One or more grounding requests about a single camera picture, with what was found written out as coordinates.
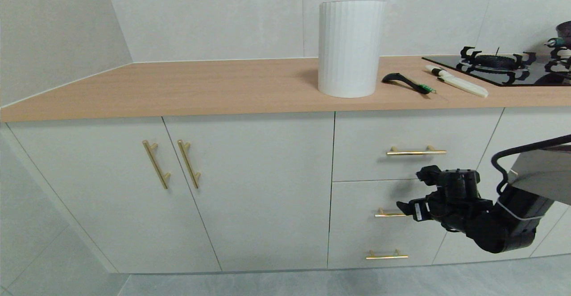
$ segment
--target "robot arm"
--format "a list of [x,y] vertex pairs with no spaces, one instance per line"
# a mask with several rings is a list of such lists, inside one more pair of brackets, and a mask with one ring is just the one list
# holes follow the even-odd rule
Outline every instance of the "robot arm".
[[[436,220],[448,231],[465,233],[484,251],[527,247],[554,201],[571,205],[571,146],[562,145],[568,142],[571,134],[495,154],[492,164],[504,176],[496,203],[480,197],[477,171],[427,166],[416,176],[428,186],[436,185],[436,191],[397,206],[416,221]],[[497,160],[517,153],[508,174]]]

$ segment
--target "gold handle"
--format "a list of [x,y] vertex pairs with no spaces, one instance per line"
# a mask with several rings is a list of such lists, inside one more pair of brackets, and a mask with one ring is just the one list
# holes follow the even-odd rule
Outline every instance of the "gold handle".
[[426,156],[428,154],[446,154],[446,150],[436,150],[433,146],[427,146],[426,151],[398,151],[396,147],[391,147],[387,156]]
[[190,160],[186,154],[186,150],[190,148],[190,142],[184,143],[182,140],[177,141],[179,144],[180,153],[182,154],[182,158],[184,160],[184,164],[186,164],[186,169],[190,174],[190,178],[192,179],[192,183],[194,184],[194,188],[198,189],[198,179],[200,179],[200,172],[195,173],[192,169],[192,164],[190,164]]
[[385,213],[382,208],[379,208],[379,213],[375,214],[375,218],[385,217],[406,217],[406,215],[403,213]]
[[155,154],[153,154],[153,150],[155,150],[159,145],[158,144],[149,145],[149,142],[147,140],[144,140],[143,146],[145,147],[145,150],[147,150],[147,154],[149,155],[149,159],[151,160],[153,167],[155,167],[155,171],[157,172],[159,179],[161,179],[161,184],[163,184],[163,187],[165,188],[165,190],[167,190],[169,188],[169,186],[167,186],[167,181],[169,181],[169,178],[171,177],[171,173],[167,172],[163,176],[163,172],[161,171],[161,167],[159,167],[159,164],[157,163],[157,159],[155,158]]
[[375,252],[374,251],[369,251],[369,254],[371,254],[369,257],[365,258],[368,261],[376,261],[379,259],[402,259],[402,258],[408,258],[408,255],[401,255],[400,252],[398,251],[398,249],[396,249],[394,251],[394,255],[388,255],[388,256],[375,256]]

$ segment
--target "kitchen counter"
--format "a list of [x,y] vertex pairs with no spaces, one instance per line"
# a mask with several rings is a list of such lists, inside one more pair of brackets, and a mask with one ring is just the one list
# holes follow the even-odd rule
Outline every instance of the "kitchen counter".
[[318,91],[316,58],[135,63],[7,105],[2,120],[571,106],[571,87],[498,87],[453,72],[487,88],[484,99],[438,81],[426,64],[420,56],[381,57],[379,80],[400,72],[436,94],[379,82],[369,97],[340,99]]

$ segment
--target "cabinet door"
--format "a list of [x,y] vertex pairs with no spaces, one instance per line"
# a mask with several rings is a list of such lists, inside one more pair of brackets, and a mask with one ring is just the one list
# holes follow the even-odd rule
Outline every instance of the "cabinet door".
[[571,253],[571,207],[565,211],[563,217],[559,219],[555,227],[537,249],[532,253],[532,257]]
[[333,117],[165,117],[222,270],[327,267]]
[[[502,176],[490,162],[496,152],[570,134],[570,119],[571,107],[506,108],[478,166],[481,178],[478,190],[481,196],[493,201],[498,197],[496,186]],[[510,170],[516,159],[517,155],[506,156],[499,159],[498,163],[506,170]],[[567,205],[563,203],[553,203],[537,227],[534,243],[515,251],[491,254],[479,249],[471,239],[463,234],[447,233],[434,263],[479,262],[529,257],[566,209]]]
[[[160,117],[10,123],[69,211],[119,272],[220,271]],[[165,190],[141,143],[172,175]]]
[[[400,213],[396,201],[408,202],[434,190],[418,180],[335,182],[331,192],[329,268],[430,265],[444,238],[436,221],[416,222],[412,216],[375,217]],[[408,258],[366,259],[393,255]]]
[[[334,181],[416,179],[424,166],[475,169],[501,108],[337,112]],[[397,151],[446,154],[388,156]]]

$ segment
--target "white ribbed vase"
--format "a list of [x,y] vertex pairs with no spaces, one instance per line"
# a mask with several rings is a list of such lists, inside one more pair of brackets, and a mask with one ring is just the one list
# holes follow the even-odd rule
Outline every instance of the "white ribbed vase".
[[319,90],[340,98],[371,95],[379,72],[384,2],[319,6]]

